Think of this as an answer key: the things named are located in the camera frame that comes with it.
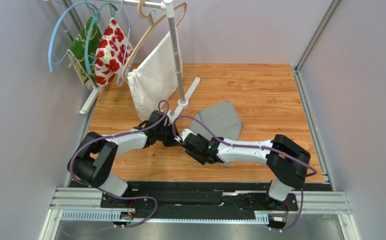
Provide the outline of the grey cloth napkin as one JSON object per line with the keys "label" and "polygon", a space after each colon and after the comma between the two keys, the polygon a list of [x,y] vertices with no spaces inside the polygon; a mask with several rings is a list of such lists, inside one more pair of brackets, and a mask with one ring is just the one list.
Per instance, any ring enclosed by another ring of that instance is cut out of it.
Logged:
{"label": "grey cloth napkin", "polygon": [[194,118],[207,126],[217,137],[235,141],[239,139],[243,122],[234,105],[228,100],[199,110]]}

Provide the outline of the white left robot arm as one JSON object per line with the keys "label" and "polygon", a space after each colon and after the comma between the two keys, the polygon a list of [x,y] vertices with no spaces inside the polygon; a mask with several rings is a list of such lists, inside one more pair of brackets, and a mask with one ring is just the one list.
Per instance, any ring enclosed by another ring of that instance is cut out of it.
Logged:
{"label": "white left robot arm", "polygon": [[88,133],[69,160],[67,170],[82,184],[122,197],[128,183],[111,173],[115,157],[145,149],[156,142],[176,146],[172,124],[166,113],[155,110],[148,120],[130,131],[114,135]]}

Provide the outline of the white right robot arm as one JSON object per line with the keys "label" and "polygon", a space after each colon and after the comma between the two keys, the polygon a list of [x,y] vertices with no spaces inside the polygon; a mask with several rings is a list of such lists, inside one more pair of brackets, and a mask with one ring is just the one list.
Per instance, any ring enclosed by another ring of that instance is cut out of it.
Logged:
{"label": "white right robot arm", "polygon": [[275,179],[270,183],[267,196],[275,201],[283,202],[293,189],[302,188],[310,169],[310,153],[282,134],[277,134],[273,140],[249,142],[223,137],[206,139],[185,129],[180,138],[185,152],[202,165],[227,167],[238,161],[268,166]]}

